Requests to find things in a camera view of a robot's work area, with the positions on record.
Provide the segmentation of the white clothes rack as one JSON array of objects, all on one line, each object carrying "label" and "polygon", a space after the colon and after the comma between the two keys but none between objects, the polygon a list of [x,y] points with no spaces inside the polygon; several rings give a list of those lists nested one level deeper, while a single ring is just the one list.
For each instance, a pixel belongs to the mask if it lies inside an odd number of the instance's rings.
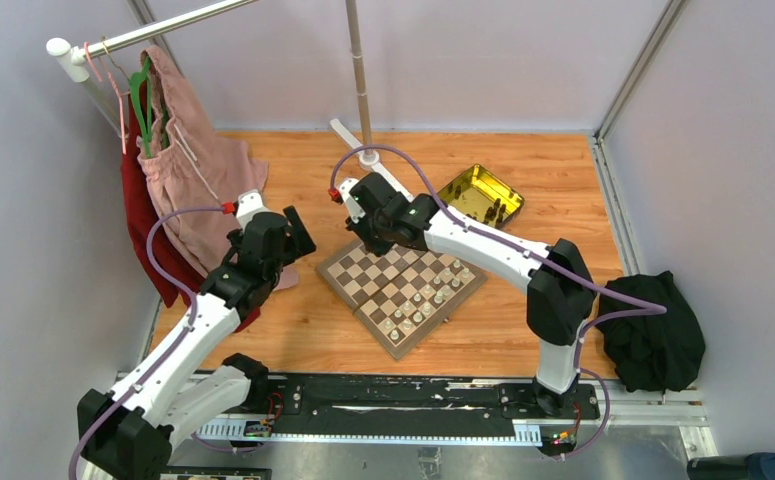
[{"label": "white clothes rack", "polygon": [[[113,129],[118,134],[121,134],[122,127],[119,124],[120,118],[118,113],[108,105],[105,96],[92,83],[90,73],[87,70],[88,67],[93,65],[92,60],[109,52],[115,52],[143,41],[152,40],[166,33],[244,7],[247,4],[246,1],[218,1],[168,19],[153,21],[127,33],[101,40],[86,47],[73,46],[67,40],[55,37],[46,42],[46,51],[73,82],[84,86],[101,114],[110,122]],[[345,10],[362,137],[360,139],[356,138],[337,119],[331,120],[329,125],[337,136],[351,149],[351,152],[358,156],[361,168],[381,174],[396,191],[409,198],[411,193],[382,164],[379,153],[383,149],[372,144],[371,117],[368,105],[357,3],[355,1],[347,1],[345,3]]]}]

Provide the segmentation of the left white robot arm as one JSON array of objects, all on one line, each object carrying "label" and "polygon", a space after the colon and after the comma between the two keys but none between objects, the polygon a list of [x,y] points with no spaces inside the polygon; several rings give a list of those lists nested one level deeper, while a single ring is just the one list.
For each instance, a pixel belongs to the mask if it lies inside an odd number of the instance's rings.
[{"label": "left white robot arm", "polygon": [[106,393],[89,390],[77,406],[79,440],[68,466],[78,476],[85,461],[114,479],[156,479],[185,437],[237,405],[261,411],[269,386],[240,366],[242,357],[217,371],[203,387],[181,388],[204,358],[258,311],[285,267],[316,245],[297,210],[281,213],[243,201],[217,207],[235,214],[230,248],[190,298],[186,316],[134,370]]}]

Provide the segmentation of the green clothes hanger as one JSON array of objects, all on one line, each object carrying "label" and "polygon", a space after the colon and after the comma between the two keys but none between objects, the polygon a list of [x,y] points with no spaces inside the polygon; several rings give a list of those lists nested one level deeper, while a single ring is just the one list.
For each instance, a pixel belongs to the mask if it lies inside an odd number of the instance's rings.
[{"label": "green clothes hanger", "polygon": [[151,158],[169,146],[165,125],[170,116],[162,81],[149,54],[141,55],[140,70],[129,77],[129,99],[139,125],[141,152]]}]

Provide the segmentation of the black crumpled cloth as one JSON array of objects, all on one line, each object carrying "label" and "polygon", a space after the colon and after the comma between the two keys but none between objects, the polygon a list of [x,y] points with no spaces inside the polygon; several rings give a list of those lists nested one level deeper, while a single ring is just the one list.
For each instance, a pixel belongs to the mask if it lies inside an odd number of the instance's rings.
[{"label": "black crumpled cloth", "polygon": [[629,392],[682,391],[699,376],[706,343],[699,321],[669,270],[620,277],[606,287],[664,306],[662,315],[611,319],[598,325],[605,354]]}]

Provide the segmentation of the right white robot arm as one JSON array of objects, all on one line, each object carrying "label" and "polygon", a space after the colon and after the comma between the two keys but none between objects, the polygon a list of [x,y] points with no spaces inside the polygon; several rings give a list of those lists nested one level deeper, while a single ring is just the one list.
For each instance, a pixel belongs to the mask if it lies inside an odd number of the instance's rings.
[{"label": "right white robot arm", "polygon": [[408,197],[383,175],[347,178],[329,190],[348,212],[347,230],[367,252],[383,256],[400,246],[450,255],[508,281],[526,297],[526,323],[540,340],[534,403],[559,417],[574,403],[580,373],[579,332],[595,299],[592,279],[577,247],[521,240],[445,205],[434,194]]}]

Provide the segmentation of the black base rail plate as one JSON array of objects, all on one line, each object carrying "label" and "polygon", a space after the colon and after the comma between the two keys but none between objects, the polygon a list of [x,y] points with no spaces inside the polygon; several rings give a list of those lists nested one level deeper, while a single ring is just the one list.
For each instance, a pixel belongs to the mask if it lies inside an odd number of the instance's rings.
[{"label": "black base rail plate", "polygon": [[203,426],[202,439],[539,444],[600,418],[582,383],[560,403],[529,378],[277,373],[249,400]]}]

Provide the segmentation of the yellow metal tin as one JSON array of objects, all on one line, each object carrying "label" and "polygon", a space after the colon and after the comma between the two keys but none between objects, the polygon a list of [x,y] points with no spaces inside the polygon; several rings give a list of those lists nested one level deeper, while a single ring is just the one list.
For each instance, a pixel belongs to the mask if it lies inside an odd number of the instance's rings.
[{"label": "yellow metal tin", "polygon": [[503,229],[525,205],[520,193],[480,164],[452,179],[438,196],[473,220],[496,229]]}]

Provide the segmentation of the pink hanging garment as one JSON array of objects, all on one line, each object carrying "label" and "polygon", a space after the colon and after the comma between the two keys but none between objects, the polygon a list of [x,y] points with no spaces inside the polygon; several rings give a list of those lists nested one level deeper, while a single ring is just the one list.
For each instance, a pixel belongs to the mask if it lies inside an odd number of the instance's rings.
[{"label": "pink hanging garment", "polygon": [[[194,207],[220,206],[251,190],[261,192],[269,164],[250,156],[248,144],[216,133],[190,82],[158,46],[141,52],[150,66],[154,114],[149,151],[138,163],[160,216]],[[178,253],[201,276],[217,268],[238,226],[219,212],[181,214],[163,229]]]}]

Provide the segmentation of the wooden chess board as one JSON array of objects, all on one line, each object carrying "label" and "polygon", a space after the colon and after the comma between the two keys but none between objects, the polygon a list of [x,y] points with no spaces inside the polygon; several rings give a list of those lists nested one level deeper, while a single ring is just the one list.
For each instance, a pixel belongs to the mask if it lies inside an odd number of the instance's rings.
[{"label": "wooden chess board", "polygon": [[376,256],[360,241],[316,271],[395,360],[450,320],[487,281],[482,269],[450,255],[396,246]]}]

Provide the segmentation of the red hanging garment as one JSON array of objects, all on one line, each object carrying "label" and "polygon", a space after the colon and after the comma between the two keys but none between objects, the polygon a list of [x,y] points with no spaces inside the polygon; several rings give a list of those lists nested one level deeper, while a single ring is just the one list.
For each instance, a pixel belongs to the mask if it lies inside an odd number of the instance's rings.
[{"label": "red hanging garment", "polygon": [[127,230],[142,268],[167,307],[177,300],[191,303],[190,295],[199,290],[207,277],[201,277],[178,253],[163,225],[181,214],[217,212],[218,206],[194,207],[157,214],[147,189],[146,177],[139,166],[141,138],[133,112],[128,114],[127,139],[122,155],[122,181]]}]

